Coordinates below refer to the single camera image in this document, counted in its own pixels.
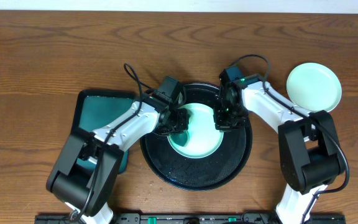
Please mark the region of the green yellow sponge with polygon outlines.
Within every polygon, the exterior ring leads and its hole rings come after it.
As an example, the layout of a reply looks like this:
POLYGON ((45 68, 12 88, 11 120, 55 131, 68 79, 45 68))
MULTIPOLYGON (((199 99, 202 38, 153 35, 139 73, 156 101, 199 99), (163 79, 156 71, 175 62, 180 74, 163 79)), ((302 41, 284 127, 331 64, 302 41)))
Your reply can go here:
POLYGON ((175 145, 185 147, 189 142, 190 135, 188 131, 184 131, 182 133, 172 134, 170 137, 175 145))

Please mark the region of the mint plate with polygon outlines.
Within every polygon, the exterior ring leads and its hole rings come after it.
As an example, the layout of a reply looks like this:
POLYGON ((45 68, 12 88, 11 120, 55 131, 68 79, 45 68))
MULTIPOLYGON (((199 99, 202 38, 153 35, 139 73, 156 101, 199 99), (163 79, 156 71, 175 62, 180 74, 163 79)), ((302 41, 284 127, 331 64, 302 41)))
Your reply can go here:
POLYGON ((342 98, 342 86, 337 75, 319 63, 296 66, 287 78, 286 88, 292 102, 312 112, 330 112, 342 98))
POLYGON ((190 115, 188 133, 189 142, 185 147, 175 145, 168 141, 174 150, 182 156, 190 159, 201 159, 211 155, 221 145, 223 132, 215 128, 213 109, 201 103, 188 103, 181 108, 186 108, 190 115))

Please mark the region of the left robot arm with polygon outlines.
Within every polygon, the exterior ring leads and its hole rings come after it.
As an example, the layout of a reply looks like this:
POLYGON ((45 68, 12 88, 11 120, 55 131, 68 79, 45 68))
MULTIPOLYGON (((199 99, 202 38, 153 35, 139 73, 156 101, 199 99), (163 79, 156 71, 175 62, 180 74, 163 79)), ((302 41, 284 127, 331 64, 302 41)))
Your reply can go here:
POLYGON ((126 151, 153 131, 180 133, 188 127, 182 93, 134 96, 106 92, 78 96, 70 134, 47 179, 46 189, 71 208, 64 223, 109 223, 107 205, 126 151))

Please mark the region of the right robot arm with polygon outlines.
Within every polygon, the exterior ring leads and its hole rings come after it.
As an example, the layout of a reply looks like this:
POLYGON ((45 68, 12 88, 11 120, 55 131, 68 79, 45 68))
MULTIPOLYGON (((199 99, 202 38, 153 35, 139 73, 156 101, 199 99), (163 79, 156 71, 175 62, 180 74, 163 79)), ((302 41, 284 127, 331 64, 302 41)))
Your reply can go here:
POLYGON ((277 132, 287 186, 275 209, 276 221, 306 223, 320 195, 341 191, 349 182, 349 164, 332 116, 326 111, 298 110, 258 74, 220 74, 219 79, 216 128, 237 129, 253 112, 277 132))

